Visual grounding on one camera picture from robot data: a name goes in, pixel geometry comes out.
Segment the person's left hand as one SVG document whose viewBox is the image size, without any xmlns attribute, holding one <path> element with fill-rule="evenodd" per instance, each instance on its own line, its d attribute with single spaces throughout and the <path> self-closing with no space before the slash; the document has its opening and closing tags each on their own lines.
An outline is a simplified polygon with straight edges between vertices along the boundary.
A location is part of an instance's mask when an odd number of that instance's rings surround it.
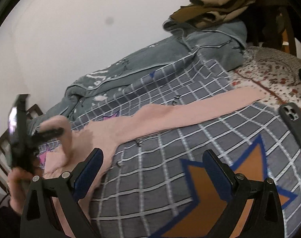
<svg viewBox="0 0 301 238">
<path fill-rule="evenodd" d="M 69 120 L 61 115 L 56 115 L 40 124 L 38 131 L 44 132 L 50 129 L 63 129 L 63 134 L 58 137 L 60 147 L 55 151 L 49 152 L 46 156 L 45 170 L 40 168 L 40 159 L 32 155 L 29 163 L 33 167 L 32 171 L 27 171 L 21 167 L 13 167 L 8 175 L 8 186 L 10 192 L 9 205 L 17 215 L 22 215 L 27 196 L 27 189 L 24 183 L 31 182 L 36 175 L 47 174 L 50 176 L 55 170 L 65 165 L 71 158 L 72 133 Z"/>
</svg>

